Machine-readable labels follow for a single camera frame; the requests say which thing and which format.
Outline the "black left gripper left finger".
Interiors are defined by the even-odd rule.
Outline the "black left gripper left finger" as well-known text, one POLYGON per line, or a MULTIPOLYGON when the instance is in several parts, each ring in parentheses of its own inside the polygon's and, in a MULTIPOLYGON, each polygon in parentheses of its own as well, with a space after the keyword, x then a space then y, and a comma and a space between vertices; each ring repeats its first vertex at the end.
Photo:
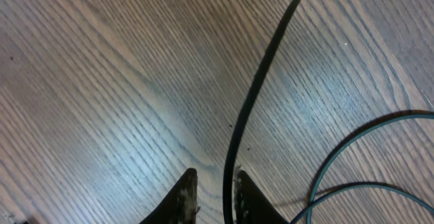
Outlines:
POLYGON ((197 171, 188 168, 160 204, 140 224, 196 224, 197 171))

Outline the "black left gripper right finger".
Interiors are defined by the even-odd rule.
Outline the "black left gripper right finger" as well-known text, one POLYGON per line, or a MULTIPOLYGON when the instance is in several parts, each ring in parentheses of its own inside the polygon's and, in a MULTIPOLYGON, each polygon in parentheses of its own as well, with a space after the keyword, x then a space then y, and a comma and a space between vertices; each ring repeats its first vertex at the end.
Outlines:
POLYGON ((245 170, 236 172, 234 195, 238 224, 288 224, 245 170))

